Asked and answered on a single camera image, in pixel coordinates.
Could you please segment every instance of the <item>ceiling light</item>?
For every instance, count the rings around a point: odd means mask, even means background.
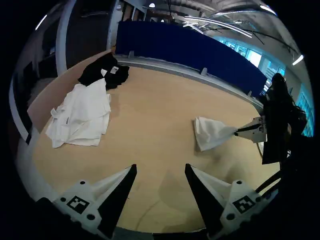
[[[187,25],[187,23],[188,23],[188,24],[191,24],[191,25],[197,25],[197,24],[198,24],[197,22],[193,22],[193,23],[191,23],[191,22],[184,22],[184,23],[185,23],[185,24],[183,25],[184,28],[189,26],[189,25]]]
[[[39,22],[39,24],[36,26],[36,30],[38,29],[38,27],[40,26],[40,24],[42,24],[43,20],[44,20],[46,17],[47,17],[47,15],[44,16],[43,19],[41,19],[41,21]]]
[[[235,26],[232,26],[232,25],[229,25],[227,23],[224,23],[224,22],[219,22],[219,21],[216,21],[216,20],[212,20],[212,19],[207,19],[207,18],[197,18],[197,17],[184,17],[185,19],[192,19],[192,20],[199,20],[201,22],[208,22],[208,23],[212,23],[212,24],[217,24],[219,26],[223,26],[223,27],[226,27],[226,28],[229,28],[229,29],[232,29],[236,32],[239,32],[249,38],[252,38],[252,34],[249,33],[249,32],[246,32],[240,28],[237,28]]]
[[[300,57],[298,57],[298,59],[295,60],[292,65],[293,65],[293,66],[296,65],[296,64],[299,63],[302,59],[303,59],[303,55],[301,55]]]
[[[267,10],[269,12],[272,12],[274,15],[277,15],[273,10],[271,10],[271,8],[267,7],[267,6],[264,6],[264,5],[260,5],[260,7],[264,10]]]
[[[191,28],[193,28],[193,29],[196,30],[197,32],[203,34],[202,31],[200,31],[199,29],[197,29],[195,26],[191,25],[190,23],[186,23],[186,25],[189,26],[189,27],[191,27]]]

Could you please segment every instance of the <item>white towel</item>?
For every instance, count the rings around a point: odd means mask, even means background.
[[[76,84],[63,104],[51,110],[52,121],[46,134],[52,140],[52,147],[64,143],[97,146],[108,127],[110,101],[104,78],[87,87]]]
[[[221,145],[231,138],[238,129],[223,122],[198,117],[194,121],[194,132],[201,151]]]

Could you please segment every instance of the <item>window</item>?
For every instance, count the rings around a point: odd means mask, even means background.
[[[239,53],[241,56],[245,57],[247,60],[249,60],[254,66],[256,66],[266,77],[267,81],[264,85],[264,88],[261,92],[262,95],[266,93],[266,91],[269,89],[269,87],[272,84],[272,77],[274,74],[279,72],[284,76],[285,74],[285,66],[284,64],[279,63],[280,61],[277,59],[274,59],[273,57],[268,57],[267,53],[264,54],[262,50],[262,54],[257,53],[256,50],[249,49],[245,46],[242,46],[238,43],[230,42],[231,39],[229,38],[221,38],[217,37],[215,38],[219,42],[223,43],[224,45],[228,46],[229,48],[235,50],[237,53]]]
[[[249,50],[246,59],[248,59],[254,66],[258,67],[261,60],[261,55],[255,51]]]
[[[248,49],[244,46],[237,45],[234,49],[236,52],[240,53],[241,56],[246,57]]]
[[[233,50],[234,50],[234,48],[236,47],[236,44],[233,43],[233,42],[226,42],[226,45],[227,45],[229,48],[233,49]]]
[[[306,90],[301,86],[300,94],[297,101],[297,106],[306,112],[308,120],[306,127],[303,130],[303,135],[312,137],[314,135],[314,109],[312,103],[307,97]]]

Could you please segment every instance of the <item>wooden table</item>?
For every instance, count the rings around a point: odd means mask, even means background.
[[[130,68],[111,96],[111,118],[99,146],[64,144],[53,149],[45,135],[33,160],[59,193],[79,179],[91,183],[137,164],[137,177],[118,221],[141,232],[179,232],[204,227],[184,175],[186,163],[231,183],[256,188],[277,164],[261,165],[256,144],[233,137],[205,152],[196,151],[192,121],[203,116],[240,127],[257,117],[249,103],[211,86],[153,70]]]

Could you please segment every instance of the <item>blue partition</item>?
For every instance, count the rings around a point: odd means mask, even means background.
[[[224,44],[181,26],[156,22],[119,22],[117,55],[162,59],[212,74],[257,97],[266,77],[246,58]]]

